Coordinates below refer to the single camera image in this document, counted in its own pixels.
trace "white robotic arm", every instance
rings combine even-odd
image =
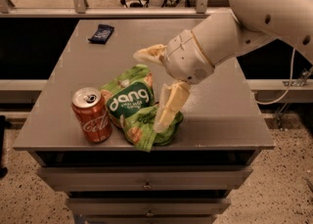
[[[193,29],[182,31],[167,46],[155,45],[134,54],[139,61],[163,65],[177,80],[173,87],[163,88],[156,132],[165,130],[181,110],[190,85],[200,83],[213,74],[215,66],[230,58],[279,38],[313,65],[313,0],[229,1],[230,9],[217,10]]]

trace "gray drawer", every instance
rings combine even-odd
[[[55,191],[232,190],[251,173],[249,166],[39,168]]]
[[[202,216],[223,213],[230,205],[228,199],[68,199],[67,206],[74,214],[84,216]]]
[[[90,223],[103,224],[212,224],[216,217],[202,216],[202,217],[107,217],[107,216],[85,216]]]

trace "crumpled green bag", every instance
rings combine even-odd
[[[156,133],[153,126],[157,105],[152,74],[147,66],[136,65],[100,89],[112,122],[124,132],[137,150],[149,152],[153,145],[171,142],[183,114],[176,114],[167,130]]]

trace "speckled floor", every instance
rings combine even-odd
[[[313,224],[313,193],[305,178],[313,182],[312,125],[302,112],[283,117],[280,131],[271,113],[264,113],[276,148],[264,151],[254,161],[253,172],[229,198],[232,205],[216,224]],[[7,115],[14,123],[20,115]],[[38,164],[12,144],[19,129],[7,129],[3,162],[9,173],[0,180],[0,223],[74,223],[65,206],[67,198],[55,193],[36,175]]]

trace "dresser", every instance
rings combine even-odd
[[[101,144],[87,142],[70,107],[82,87],[100,88],[135,66],[138,49],[166,44],[201,19],[82,20],[41,92],[14,149],[40,164],[38,176],[82,223],[210,224],[231,204],[232,190],[250,165],[274,148],[237,60],[229,60],[197,86],[182,113],[173,141],[137,151],[113,128]],[[114,26],[106,45],[88,41],[98,24]],[[149,65],[156,98],[172,78]]]

